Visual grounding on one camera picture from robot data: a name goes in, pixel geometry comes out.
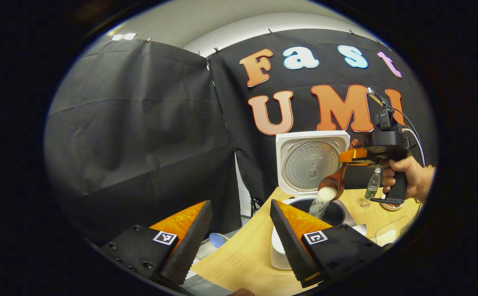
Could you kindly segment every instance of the black handle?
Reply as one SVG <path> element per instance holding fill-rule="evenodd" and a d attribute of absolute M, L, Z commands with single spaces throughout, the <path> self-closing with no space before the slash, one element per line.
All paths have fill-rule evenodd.
<path fill-rule="evenodd" d="M 390 187 L 390 191 L 385 194 L 385 199 L 370 199 L 375 202 L 385 204 L 402 204 L 405 200 L 407 180 L 404 172 L 395 172 L 396 182 Z"/>

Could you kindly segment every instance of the open lid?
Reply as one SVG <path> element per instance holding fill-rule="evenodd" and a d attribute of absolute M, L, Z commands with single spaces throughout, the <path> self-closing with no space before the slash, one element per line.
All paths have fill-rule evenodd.
<path fill-rule="evenodd" d="M 276 135 L 277 178 L 287 194 L 313 194 L 326 176 L 341 164 L 339 153 L 348 150 L 346 131 L 310 131 Z"/>

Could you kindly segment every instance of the human hand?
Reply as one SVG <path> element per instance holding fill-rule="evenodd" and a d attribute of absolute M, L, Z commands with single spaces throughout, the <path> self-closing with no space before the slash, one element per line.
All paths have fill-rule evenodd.
<path fill-rule="evenodd" d="M 405 199 L 415 198 L 421 202 L 425 201 L 434 177 L 433 167 L 421 167 L 414 157 L 408 157 L 400 161 L 387 160 L 383 171 L 383 193 L 390 191 L 396 180 L 393 178 L 395 172 L 405 172 L 407 187 Z"/>
<path fill-rule="evenodd" d="M 248 289 L 240 288 L 228 296 L 255 296 L 255 294 Z"/>

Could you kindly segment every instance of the white rice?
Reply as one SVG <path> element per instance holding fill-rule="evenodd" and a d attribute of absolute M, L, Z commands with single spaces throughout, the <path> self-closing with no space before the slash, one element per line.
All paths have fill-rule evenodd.
<path fill-rule="evenodd" d="M 317 219 L 321 219 L 325 214 L 328 204 L 337 195 L 337 190 L 332 187 L 323 187 L 317 192 L 317 197 L 312 202 L 308 213 Z"/>

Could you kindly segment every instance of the brown scoop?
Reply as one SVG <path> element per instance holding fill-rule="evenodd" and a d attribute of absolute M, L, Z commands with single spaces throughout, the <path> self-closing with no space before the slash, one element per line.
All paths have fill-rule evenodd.
<path fill-rule="evenodd" d="M 350 142 L 349 149 L 352 149 L 354 146 L 359 145 L 361 141 L 358 139 L 353 139 Z M 323 180 L 321 180 L 321 183 L 319 183 L 319 187 L 317 187 L 317 190 L 321 190 L 321 188 L 324 187 L 332 187 L 338 191 L 336 194 L 336 197 L 334 197 L 332 200 L 338 199 L 342 194 L 344 190 L 344 173 L 346 171 L 348 163 L 343 163 L 343 165 L 337 170 L 337 172 L 331 174 L 330 176 L 326 176 Z"/>

